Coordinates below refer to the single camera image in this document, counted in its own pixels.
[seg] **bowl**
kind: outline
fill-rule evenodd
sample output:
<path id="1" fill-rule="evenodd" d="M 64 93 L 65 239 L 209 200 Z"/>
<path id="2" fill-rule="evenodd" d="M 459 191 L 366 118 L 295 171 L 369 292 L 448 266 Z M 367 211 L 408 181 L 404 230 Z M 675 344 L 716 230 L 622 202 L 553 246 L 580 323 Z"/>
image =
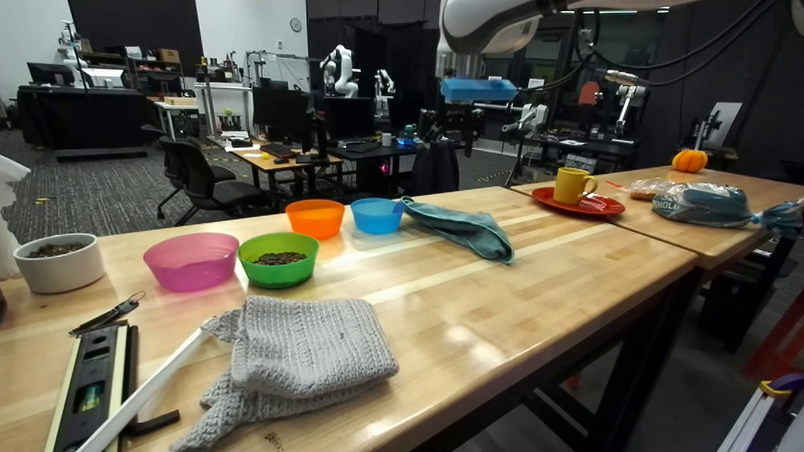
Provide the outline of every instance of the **bowl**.
<path id="1" fill-rule="evenodd" d="M 357 197 L 353 202 L 356 225 L 369 236 L 401 230 L 402 202 L 392 197 Z"/>
<path id="2" fill-rule="evenodd" d="M 313 279 L 320 241 L 303 233 L 255 236 L 240 248 L 240 260 L 255 287 L 285 289 Z"/>
<path id="3" fill-rule="evenodd" d="M 327 241 L 343 230 L 345 202 L 332 197 L 303 197 L 285 209 L 296 233 Z"/>
<path id="4" fill-rule="evenodd" d="M 240 241 L 229 233 L 186 233 L 143 253 L 157 282 L 170 292 L 201 292 L 234 277 Z"/>
<path id="5" fill-rule="evenodd" d="M 107 274 L 94 233 L 44 236 L 24 243 L 13 255 L 33 293 L 73 292 Z"/>

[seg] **box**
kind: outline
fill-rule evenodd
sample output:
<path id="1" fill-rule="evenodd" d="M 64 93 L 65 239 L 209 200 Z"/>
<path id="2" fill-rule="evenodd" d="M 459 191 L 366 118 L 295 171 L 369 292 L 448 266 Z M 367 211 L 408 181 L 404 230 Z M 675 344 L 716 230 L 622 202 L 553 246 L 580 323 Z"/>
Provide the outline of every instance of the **box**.
<path id="1" fill-rule="evenodd" d="M 161 63 L 181 63 L 181 56 L 177 48 L 158 48 L 157 56 Z"/>

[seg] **office chair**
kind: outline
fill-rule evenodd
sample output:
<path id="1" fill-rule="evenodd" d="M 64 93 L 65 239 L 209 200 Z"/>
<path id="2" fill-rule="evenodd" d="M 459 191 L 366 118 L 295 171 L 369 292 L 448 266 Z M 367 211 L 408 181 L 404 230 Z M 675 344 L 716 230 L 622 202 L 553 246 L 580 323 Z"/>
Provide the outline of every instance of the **office chair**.
<path id="1" fill-rule="evenodd" d="M 229 215 L 249 215 L 263 211 L 280 211 L 280 195 L 266 192 L 242 181 L 216 181 L 201 148 L 188 141 L 166 141 L 166 152 L 180 156 L 181 191 L 191 197 L 191 209 L 177 220 L 177 225 L 195 219 L 198 211 L 225 211 Z"/>
<path id="2" fill-rule="evenodd" d="M 165 206 L 185 189 L 185 181 L 181 181 L 181 157 L 180 157 L 180 152 L 171 152 L 166 148 L 166 142 L 171 142 L 171 141 L 161 137 L 158 142 L 161 142 L 161 148 L 166 152 L 166 176 L 170 176 L 170 181 L 173 185 L 173 191 L 157 206 L 157 219 L 166 219 Z M 221 166 L 209 166 L 209 169 L 211 169 L 216 181 L 234 181 L 236 177 L 229 169 L 221 169 Z"/>

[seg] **green cloth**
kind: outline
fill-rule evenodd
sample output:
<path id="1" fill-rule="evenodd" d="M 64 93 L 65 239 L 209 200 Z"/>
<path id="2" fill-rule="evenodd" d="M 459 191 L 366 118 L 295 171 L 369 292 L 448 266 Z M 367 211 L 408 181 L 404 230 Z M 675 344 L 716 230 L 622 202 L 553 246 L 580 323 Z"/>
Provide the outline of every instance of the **green cloth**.
<path id="1" fill-rule="evenodd" d="M 508 243 L 506 230 L 499 225 L 499 220 L 491 214 L 469 214 L 469 211 L 452 211 L 432 202 L 417 202 L 413 197 L 402 197 L 404 214 L 415 219 L 428 230 L 435 230 L 437 236 L 472 248 L 477 255 L 487 260 L 506 260 L 513 259 L 513 246 Z"/>

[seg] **orange bowl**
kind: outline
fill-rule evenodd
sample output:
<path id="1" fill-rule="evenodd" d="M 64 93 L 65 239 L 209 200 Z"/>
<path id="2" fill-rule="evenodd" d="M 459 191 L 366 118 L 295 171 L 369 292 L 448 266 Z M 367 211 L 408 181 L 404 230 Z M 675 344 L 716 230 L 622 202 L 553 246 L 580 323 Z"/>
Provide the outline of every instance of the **orange bowl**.
<path id="1" fill-rule="evenodd" d="M 285 214 L 296 233 L 327 241 L 343 230 L 345 202 L 332 197 L 303 197 L 289 202 Z"/>

